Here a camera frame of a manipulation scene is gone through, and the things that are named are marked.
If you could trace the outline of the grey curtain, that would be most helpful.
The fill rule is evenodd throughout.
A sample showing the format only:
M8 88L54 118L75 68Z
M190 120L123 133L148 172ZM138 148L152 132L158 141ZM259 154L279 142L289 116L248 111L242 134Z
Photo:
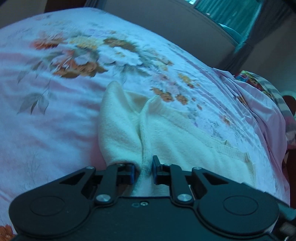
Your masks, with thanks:
M235 49L219 63L218 69L232 74L239 72L255 46L281 27L292 13L288 1L261 1L246 34Z

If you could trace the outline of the pink floral bed sheet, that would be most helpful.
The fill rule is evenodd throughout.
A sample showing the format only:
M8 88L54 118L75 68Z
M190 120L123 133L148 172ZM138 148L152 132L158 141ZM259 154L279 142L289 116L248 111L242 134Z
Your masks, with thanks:
M14 198L84 167L107 167L98 124L113 81L160 97L246 152L255 188L290 202L281 167L285 120L272 100L143 27L98 9L69 9L1 29L1 240L16 235L8 214Z

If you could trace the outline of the colourful striped pillow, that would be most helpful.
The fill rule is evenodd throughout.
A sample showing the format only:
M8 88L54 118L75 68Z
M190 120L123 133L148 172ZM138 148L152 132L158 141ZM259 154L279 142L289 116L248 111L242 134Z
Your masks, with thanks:
M277 105L285 119L287 149L295 149L295 98L291 95L282 96L268 80L252 72L243 70L238 75L235 75L235 79L246 82L260 90Z

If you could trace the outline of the cream knit sweater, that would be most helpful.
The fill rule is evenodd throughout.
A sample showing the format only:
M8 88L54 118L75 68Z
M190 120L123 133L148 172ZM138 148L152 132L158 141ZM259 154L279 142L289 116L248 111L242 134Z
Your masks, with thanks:
M185 171L201 167L220 176L256 185L250 156L195 127L187 115L163 103L123 90L111 82L103 95L98 124L99 148L107 166L133 164L135 183L125 196L167 196L168 187L154 185L152 158Z

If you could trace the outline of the bright window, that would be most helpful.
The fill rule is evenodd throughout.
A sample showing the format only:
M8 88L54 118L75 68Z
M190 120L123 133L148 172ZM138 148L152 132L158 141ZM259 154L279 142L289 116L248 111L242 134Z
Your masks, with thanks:
M187 3L215 23L229 27L240 34L248 29L260 7L260 1L255 0L199 0Z

